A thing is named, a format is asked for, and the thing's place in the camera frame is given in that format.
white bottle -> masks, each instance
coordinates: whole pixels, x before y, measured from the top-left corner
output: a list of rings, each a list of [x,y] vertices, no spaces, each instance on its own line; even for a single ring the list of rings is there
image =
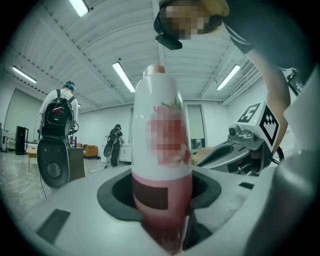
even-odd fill
[[[151,65],[143,76],[136,87],[133,110],[133,195],[146,230],[175,253],[192,196],[183,102],[177,82],[165,74],[163,66]]]

backpack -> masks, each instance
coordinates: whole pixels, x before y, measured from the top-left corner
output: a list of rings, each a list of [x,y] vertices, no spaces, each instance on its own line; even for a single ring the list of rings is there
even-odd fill
[[[114,145],[117,143],[117,135],[116,133],[112,130],[112,132],[110,133],[109,137],[108,137],[108,140],[107,140],[107,143],[108,144],[111,144],[111,145]]]
[[[69,100],[61,98],[61,91],[56,90],[57,98],[53,99],[46,107],[41,125],[42,136],[66,138],[73,124],[74,113],[71,103],[75,99],[72,96]]]

ceiling light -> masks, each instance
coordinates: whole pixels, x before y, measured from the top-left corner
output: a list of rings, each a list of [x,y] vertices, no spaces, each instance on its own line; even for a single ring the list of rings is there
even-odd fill
[[[136,90],[133,87],[133,85],[131,84],[129,78],[127,77],[127,75],[126,75],[124,69],[122,68],[122,66],[120,65],[120,63],[119,62],[114,63],[114,64],[112,64],[112,67],[118,73],[119,77],[122,79],[125,86],[128,87],[129,91],[134,93]]]
[[[222,81],[222,83],[217,87],[217,90],[220,91],[225,85],[230,81],[231,78],[238,72],[241,67],[239,65],[235,65],[231,72],[227,75],[227,77]]]
[[[82,17],[89,11],[87,5],[83,0],[69,0],[69,2],[72,4],[73,8],[80,17]]]
[[[21,76],[23,76],[24,78],[28,79],[29,81],[31,81],[32,83],[36,84],[37,81],[34,80],[32,77],[28,76],[26,73],[22,72],[20,69],[18,69],[17,67],[13,66],[13,70],[15,72],[17,72],[18,74],[20,74]]]

black pants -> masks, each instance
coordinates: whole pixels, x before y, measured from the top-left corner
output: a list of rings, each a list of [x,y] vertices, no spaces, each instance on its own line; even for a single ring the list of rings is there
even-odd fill
[[[116,143],[113,145],[112,154],[111,154],[111,165],[117,166],[118,165],[118,157],[120,152],[120,144]]]

black cover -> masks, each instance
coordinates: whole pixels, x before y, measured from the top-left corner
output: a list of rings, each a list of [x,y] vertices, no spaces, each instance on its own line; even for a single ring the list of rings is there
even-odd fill
[[[59,189],[69,181],[69,156],[63,140],[41,139],[36,154],[40,175],[51,188]],[[48,165],[55,163],[60,169],[58,176],[48,173]]]
[[[36,233],[48,243],[54,244],[70,214],[68,211],[55,209]]]
[[[112,144],[107,144],[105,145],[104,147],[104,150],[103,150],[103,155],[105,158],[108,158],[111,156],[111,153],[112,153],[112,149],[113,149],[113,145]]]
[[[58,101],[60,99],[60,97],[61,97],[61,90],[58,89],[58,90],[56,90],[56,100]]]

